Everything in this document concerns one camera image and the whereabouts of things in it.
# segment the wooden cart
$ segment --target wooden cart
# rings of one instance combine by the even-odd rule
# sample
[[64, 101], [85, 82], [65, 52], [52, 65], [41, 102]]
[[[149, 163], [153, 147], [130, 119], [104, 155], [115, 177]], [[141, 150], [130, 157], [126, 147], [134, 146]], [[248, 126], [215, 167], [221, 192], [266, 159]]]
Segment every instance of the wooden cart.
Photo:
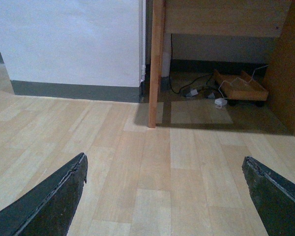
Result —
[[249, 100], [261, 107], [267, 99], [268, 91], [244, 71], [241, 75], [221, 75], [215, 70], [213, 79], [219, 86], [222, 85], [220, 89], [230, 105], [235, 105], [238, 100]]

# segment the wooden desk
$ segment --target wooden desk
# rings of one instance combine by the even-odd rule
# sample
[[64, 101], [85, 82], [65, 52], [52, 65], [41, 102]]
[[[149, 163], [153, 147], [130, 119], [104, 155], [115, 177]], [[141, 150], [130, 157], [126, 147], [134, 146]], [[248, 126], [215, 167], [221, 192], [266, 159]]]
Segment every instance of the wooden desk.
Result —
[[165, 32], [280, 37], [286, 16], [293, 14], [290, 5], [290, 0], [154, 0], [148, 126], [156, 126]]

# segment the wooden panel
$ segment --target wooden panel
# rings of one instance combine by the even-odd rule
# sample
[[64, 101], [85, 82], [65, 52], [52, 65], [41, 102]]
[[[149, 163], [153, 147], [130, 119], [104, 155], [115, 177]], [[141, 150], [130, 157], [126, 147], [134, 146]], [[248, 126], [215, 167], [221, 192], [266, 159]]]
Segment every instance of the wooden panel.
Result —
[[165, 21], [165, 1], [153, 1], [153, 26], [152, 26], [152, 52], [151, 52], [151, 77], [149, 86], [149, 114], [148, 126], [156, 127], [158, 81], [161, 76], [163, 36]]
[[279, 37], [289, 0], [167, 0], [166, 33]]
[[263, 84], [269, 91], [268, 106], [295, 132], [295, 1], [291, 4]]

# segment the white wall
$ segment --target white wall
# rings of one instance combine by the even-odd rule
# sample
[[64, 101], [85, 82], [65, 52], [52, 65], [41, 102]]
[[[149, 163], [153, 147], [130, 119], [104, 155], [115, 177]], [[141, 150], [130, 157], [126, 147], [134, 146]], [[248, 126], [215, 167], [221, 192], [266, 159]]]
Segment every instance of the white wall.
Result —
[[268, 63], [274, 38], [173, 35], [173, 58], [247, 63]]
[[11, 80], [138, 87], [138, 0], [0, 0]]

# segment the wooden floor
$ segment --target wooden floor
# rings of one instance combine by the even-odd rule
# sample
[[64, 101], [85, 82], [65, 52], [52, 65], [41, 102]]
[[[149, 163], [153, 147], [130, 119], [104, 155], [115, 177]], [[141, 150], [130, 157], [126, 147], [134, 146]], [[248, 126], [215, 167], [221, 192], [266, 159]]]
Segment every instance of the wooden floor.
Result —
[[15, 96], [0, 65], [0, 210], [79, 152], [88, 183], [69, 236], [265, 236], [241, 170], [252, 155], [295, 183], [295, 138], [266, 108]]

